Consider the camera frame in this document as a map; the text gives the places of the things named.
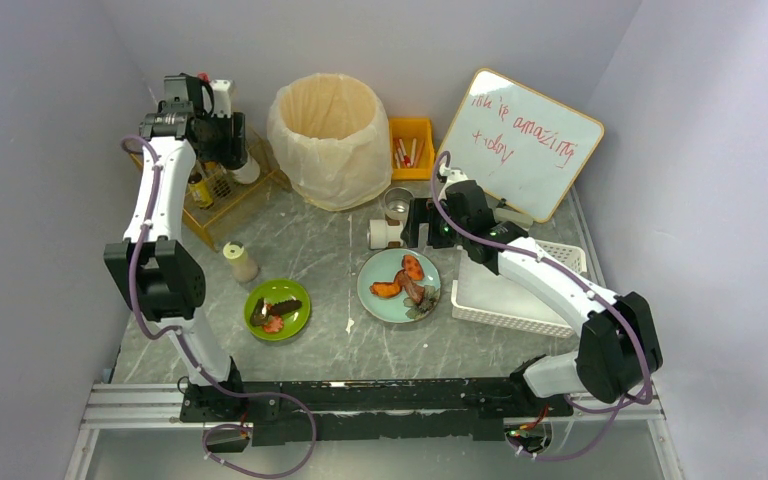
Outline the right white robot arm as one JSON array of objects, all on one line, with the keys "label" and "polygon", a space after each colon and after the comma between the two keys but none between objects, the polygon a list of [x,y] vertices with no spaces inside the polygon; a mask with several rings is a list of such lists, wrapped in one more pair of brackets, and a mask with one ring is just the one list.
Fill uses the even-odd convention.
[{"label": "right white robot arm", "polygon": [[497,216],[473,180],[412,199],[401,233],[406,246],[418,245],[421,225],[428,227],[429,246],[461,247],[474,263],[525,288],[573,329],[577,350],[527,362],[521,377],[530,396],[588,393],[615,408],[653,400],[652,375],[663,357],[643,296],[619,295],[554,259],[524,228]]}]

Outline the black lid shaker jar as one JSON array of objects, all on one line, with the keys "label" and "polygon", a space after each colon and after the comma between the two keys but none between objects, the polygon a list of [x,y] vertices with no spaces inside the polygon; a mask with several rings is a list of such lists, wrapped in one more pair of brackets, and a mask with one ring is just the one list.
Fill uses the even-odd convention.
[{"label": "black lid shaker jar", "polygon": [[238,169],[230,170],[230,174],[237,183],[250,185],[259,179],[261,175],[261,167],[251,155],[248,155],[243,166]]}]

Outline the cream lid shaker jar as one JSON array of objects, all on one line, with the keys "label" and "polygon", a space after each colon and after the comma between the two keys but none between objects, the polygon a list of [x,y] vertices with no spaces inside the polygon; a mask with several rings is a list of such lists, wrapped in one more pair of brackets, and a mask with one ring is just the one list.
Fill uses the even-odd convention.
[{"label": "cream lid shaker jar", "polygon": [[232,277],[237,282],[248,283],[257,277],[259,266],[243,244],[236,241],[228,242],[224,245],[222,254],[229,265]]}]

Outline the white plastic basket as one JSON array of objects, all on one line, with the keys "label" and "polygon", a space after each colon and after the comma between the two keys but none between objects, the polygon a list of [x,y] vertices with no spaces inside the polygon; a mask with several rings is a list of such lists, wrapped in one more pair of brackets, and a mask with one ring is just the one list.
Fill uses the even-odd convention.
[{"label": "white plastic basket", "polygon": [[450,300],[452,315],[459,320],[557,338],[574,334],[574,329],[535,294],[492,274],[464,250],[460,252]]}]

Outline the small yellow label bottle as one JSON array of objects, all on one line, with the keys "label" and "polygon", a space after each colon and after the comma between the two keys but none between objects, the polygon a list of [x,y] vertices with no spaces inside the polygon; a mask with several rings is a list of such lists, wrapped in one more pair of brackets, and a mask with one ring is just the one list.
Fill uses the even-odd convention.
[{"label": "small yellow label bottle", "polygon": [[190,196],[200,209],[210,209],[213,207],[213,196],[204,177],[198,171],[193,171],[189,175],[188,189]]}]

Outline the white mug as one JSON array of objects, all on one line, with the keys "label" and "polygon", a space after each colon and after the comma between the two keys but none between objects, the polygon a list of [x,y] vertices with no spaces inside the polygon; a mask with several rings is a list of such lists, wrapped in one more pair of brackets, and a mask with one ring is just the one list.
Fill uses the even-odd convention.
[{"label": "white mug", "polygon": [[404,245],[401,239],[403,224],[392,219],[375,219],[369,221],[367,241],[371,250],[399,248]]}]

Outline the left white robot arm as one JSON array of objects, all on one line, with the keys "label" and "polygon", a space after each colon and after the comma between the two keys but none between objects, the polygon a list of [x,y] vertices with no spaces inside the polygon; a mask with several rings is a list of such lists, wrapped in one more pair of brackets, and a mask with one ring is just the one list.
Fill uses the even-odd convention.
[{"label": "left white robot arm", "polygon": [[123,238],[106,245],[103,260],[141,333],[176,346],[188,371],[188,392],[234,397],[239,373],[202,310],[204,271],[180,242],[185,193],[201,141],[233,143],[217,127],[217,118],[199,104],[164,100],[138,134],[123,138],[142,148],[142,177]]}]

